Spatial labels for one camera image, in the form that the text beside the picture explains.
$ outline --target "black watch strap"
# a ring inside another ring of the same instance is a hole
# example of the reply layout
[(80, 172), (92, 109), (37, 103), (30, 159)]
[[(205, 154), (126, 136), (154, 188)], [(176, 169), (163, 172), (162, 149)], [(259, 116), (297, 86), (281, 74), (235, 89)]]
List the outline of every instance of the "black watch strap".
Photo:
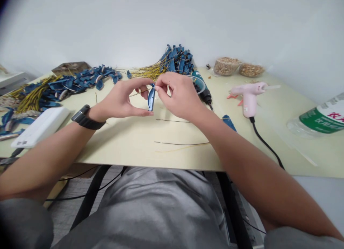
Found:
[(72, 121), (77, 122), (80, 126), (85, 127), (90, 130), (100, 129), (106, 122), (96, 122), (91, 120), (86, 116), (87, 112), (90, 110), (89, 105), (84, 105), (73, 117)]

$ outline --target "pink glue gun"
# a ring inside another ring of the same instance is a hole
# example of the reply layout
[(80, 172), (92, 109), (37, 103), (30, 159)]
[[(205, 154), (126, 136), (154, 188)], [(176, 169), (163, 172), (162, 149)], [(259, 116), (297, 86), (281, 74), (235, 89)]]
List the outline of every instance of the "pink glue gun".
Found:
[(238, 95), (242, 95), (243, 99), (238, 104), (243, 104), (243, 114), (246, 118), (255, 116), (257, 109), (257, 95), (264, 93), (267, 89), (280, 88), (280, 85), (277, 86), (268, 86), (265, 82), (258, 82), (254, 84), (246, 84), (237, 86), (231, 89), (230, 95), (228, 98), (237, 98)]

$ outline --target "white wall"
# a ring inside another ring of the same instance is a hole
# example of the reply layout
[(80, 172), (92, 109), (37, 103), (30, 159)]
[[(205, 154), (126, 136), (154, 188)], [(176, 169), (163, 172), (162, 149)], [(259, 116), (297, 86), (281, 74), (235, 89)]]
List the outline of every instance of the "white wall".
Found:
[(344, 0), (324, 0), (270, 72), (316, 103), (344, 92)]
[(145, 66), (166, 44), (196, 65), (234, 56), (270, 66), (324, 0), (11, 0), (0, 62), (40, 76), (60, 63)]

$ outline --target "electric screwdriver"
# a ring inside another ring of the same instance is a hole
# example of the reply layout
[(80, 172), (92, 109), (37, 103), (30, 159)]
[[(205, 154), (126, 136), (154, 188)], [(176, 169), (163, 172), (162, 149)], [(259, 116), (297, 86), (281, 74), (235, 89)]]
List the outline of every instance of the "electric screwdriver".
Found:
[[(204, 81), (204, 79), (202, 78), (200, 72), (193, 69), (192, 76), (197, 77), (197, 78), (200, 78), (201, 80), (203, 80), (204, 85), (205, 85), (205, 90), (200, 94), (200, 98), (201, 98), (201, 100), (202, 100), (204, 103), (206, 103), (207, 105), (209, 105), (210, 109), (213, 111), (213, 108), (212, 108), (212, 106), (211, 106), (211, 103), (212, 103), (211, 94), (210, 94), (210, 91), (209, 91), (207, 85), (205, 84), (205, 81)], [(196, 81), (195, 81), (195, 83), (194, 83), (196, 89), (197, 89), (196, 86), (198, 86), (198, 88), (199, 88), (200, 85), (202, 85), (202, 83), (199, 83), (199, 82), (200, 82), (200, 81), (199, 81), (198, 79), (196, 79)]]

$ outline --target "hand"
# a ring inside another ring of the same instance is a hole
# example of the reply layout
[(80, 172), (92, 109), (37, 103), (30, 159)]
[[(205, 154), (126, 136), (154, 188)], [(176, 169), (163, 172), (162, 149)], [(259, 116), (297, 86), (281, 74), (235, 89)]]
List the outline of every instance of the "hand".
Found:
[[(167, 94), (167, 85), (171, 97)], [(161, 101), (175, 116), (191, 121), (206, 109), (197, 95), (192, 79), (174, 72), (161, 74), (155, 85)]]
[(104, 122), (108, 118), (124, 118), (128, 116), (152, 116), (153, 112), (132, 106), (129, 95), (135, 89), (144, 91), (141, 96), (148, 99), (146, 85), (154, 83), (148, 78), (134, 78), (127, 81), (119, 81), (112, 88), (110, 93), (97, 105), (89, 110), (88, 117), (97, 122)]

